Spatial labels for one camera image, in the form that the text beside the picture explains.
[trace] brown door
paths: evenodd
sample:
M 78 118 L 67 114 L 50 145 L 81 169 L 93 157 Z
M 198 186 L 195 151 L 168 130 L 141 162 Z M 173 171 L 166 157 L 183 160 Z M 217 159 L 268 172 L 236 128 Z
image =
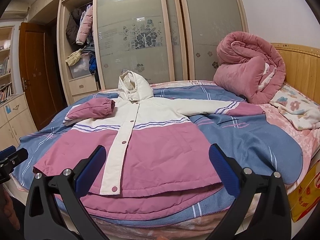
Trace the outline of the brown door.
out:
M 44 25 L 21 23 L 19 64 L 30 112 L 41 130 L 63 109 L 52 41 Z

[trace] white hood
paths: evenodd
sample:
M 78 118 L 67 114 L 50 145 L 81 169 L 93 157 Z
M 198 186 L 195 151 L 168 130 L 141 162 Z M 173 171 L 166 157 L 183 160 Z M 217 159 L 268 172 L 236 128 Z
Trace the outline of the white hood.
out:
M 140 101 L 153 97 L 153 89 L 142 76 L 127 71 L 119 77 L 118 94 L 123 100 Z

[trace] wooden headboard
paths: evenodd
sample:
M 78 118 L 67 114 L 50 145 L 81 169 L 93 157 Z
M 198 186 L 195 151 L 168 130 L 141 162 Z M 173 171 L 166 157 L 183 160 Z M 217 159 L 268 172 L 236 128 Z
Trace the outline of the wooden headboard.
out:
M 272 45 L 285 62 L 285 81 L 320 104 L 320 49 L 286 43 Z

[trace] human hand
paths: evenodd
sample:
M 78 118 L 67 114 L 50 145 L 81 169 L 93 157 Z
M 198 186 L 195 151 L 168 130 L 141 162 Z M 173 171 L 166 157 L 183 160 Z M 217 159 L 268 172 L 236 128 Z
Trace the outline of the human hand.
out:
M 4 206 L 4 214 L 7 216 L 10 223 L 16 230 L 20 229 L 20 222 L 17 218 L 16 212 L 13 209 L 12 199 L 6 190 L 4 190 L 4 198 L 5 198 L 5 206 Z

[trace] silver bolt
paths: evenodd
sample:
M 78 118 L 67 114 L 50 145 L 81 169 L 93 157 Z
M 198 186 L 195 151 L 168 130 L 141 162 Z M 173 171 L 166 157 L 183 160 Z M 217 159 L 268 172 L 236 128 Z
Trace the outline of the silver bolt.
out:
M 281 174 L 280 172 L 274 172 L 273 175 L 276 177 L 276 178 L 280 178 L 281 177 Z
M 252 173 L 252 170 L 250 168 L 244 168 L 243 171 L 247 175 L 250 175 Z
M 36 179 L 40 179 L 42 177 L 42 174 L 41 173 L 37 173 L 36 175 L 35 175 L 35 178 Z
M 70 170 L 70 169 L 65 169 L 65 170 L 63 171 L 63 175 L 64 175 L 64 176 L 68 176 L 68 175 L 71 174 L 71 172 L 72 172 L 72 170 Z

